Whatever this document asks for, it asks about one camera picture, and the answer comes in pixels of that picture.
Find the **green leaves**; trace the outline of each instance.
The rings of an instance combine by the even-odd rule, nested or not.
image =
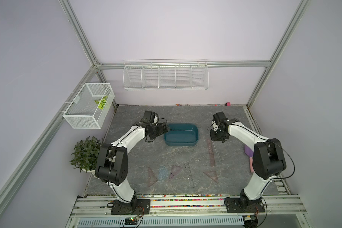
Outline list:
[[[100,147],[103,144],[103,140],[98,140],[94,136],[90,139],[90,136],[87,137],[84,141],[81,140],[77,142],[74,151],[72,154],[74,158],[70,161],[71,165],[74,165],[75,168],[85,169],[86,172],[88,170],[93,170],[96,167],[96,162],[98,159]]]

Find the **white flower pot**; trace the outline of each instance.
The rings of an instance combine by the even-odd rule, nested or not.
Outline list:
[[[87,171],[88,173],[92,173],[93,175],[94,175],[94,177],[95,178],[97,178],[96,176],[95,176],[95,170],[93,169],[93,170],[88,170]]]

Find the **white wire shelf rack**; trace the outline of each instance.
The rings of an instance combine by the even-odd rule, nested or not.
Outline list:
[[[63,117],[75,129],[101,129],[113,99],[109,83],[85,83]]]
[[[126,90],[188,90],[207,89],[207,63],[175,63],[125,65],[123,70]]]

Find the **floor vent grille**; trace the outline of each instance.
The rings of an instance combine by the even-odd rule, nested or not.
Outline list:
[[[121,218],[82,218],[78,228],[123,227],[125,217]],[[244,225],[242,216],[168,216],[144,217],[140,226],[230,226]]]

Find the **black mounting plate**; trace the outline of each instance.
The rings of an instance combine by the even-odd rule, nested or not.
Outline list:
[[[227,208],[227,213],[256,213],[256,207],[259,210],[259,213],[265,212],[265,208],[262,204],[262,200],[259,199],[257,203],[254,203],[250,206],[247,206],[246,210],[242,210],[240,203],[239,203],[239,198],[230,198],[227,197],[225,198],[225,206]]]
[[[150,199],[137,199],[136,210],[133,213],[129,213],[129,210],[120,206],[120,203],[118,200],[114,200],[111,214],[112,215],[141,215],[142,209],[138,207],[142,207],[144,209],[144,212],[143,212],[144,215],[149,215],[150,214]]]

